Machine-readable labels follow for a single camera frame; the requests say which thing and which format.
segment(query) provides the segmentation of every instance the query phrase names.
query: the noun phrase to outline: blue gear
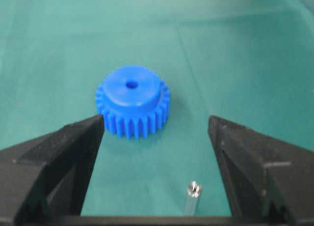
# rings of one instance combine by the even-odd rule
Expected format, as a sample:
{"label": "blue gear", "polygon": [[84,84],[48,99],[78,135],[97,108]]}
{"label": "blue gear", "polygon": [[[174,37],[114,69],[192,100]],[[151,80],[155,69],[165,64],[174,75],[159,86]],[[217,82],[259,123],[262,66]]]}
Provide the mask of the blue gear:
{"label": "blue gear", "polygon": [[130,65],[112,71],[96,91],[105,128],[118,137],[139,139],[161,129],[168,118],[170,91],[153,71]]}

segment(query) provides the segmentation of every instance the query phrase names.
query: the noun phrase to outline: center hole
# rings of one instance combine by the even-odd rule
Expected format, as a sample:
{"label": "center hole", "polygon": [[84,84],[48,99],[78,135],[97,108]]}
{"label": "center hole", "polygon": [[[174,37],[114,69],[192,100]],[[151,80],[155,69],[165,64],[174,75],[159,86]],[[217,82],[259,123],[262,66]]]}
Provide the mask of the center hole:
{"label": "center hole", "polygon": [[136,82],[136,81],[134,81],[134,80],[131,80],[131,81],[128,81],[128,82],[126,83],[126,86],[127,86],[127,88],[129,88],[129,89],[135,89],[135,88],[137,88],[137,86],[138,86],[138,82]]}

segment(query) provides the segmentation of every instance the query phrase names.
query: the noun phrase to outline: green mat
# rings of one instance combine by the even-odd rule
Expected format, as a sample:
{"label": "green mat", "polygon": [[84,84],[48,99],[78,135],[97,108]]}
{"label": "green mat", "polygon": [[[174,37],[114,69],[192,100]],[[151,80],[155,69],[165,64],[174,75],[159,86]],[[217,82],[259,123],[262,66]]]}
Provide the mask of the green mat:
{"label": "green mat", "polygon": [[211,114],[314,149],[314,19],[299,0],[0,0],[0,148],[96,113],[113,69],[169,85],[164,129],[105,133],[83,215],[229,215]]}

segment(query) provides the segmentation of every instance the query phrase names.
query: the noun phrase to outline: gear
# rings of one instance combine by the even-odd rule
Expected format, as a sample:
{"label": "gear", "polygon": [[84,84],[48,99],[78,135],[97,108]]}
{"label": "gear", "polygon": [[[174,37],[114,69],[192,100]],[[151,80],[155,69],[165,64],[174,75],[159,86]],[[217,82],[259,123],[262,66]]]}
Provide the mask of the gear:
{"label": "gear", "polygon": [[150,69],[130,65],[112,71],[96,91],[98,113],[105,128],[127,139],[148,137],[168,118],[170,91]]}

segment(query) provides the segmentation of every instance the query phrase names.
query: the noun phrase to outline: green surface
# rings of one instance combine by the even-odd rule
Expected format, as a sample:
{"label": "green surface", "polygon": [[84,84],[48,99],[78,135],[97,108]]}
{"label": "green surface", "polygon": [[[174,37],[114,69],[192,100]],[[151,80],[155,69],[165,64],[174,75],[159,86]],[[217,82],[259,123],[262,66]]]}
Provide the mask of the green surface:
{"label": "green surface", "polygon": [[210,114],[314,148],[314,19],[299,0],[0,0],[0,148],[96,113],[97,85],[141,64],[169,85],[146,140],[105,133],[82,213],[229,215]]}

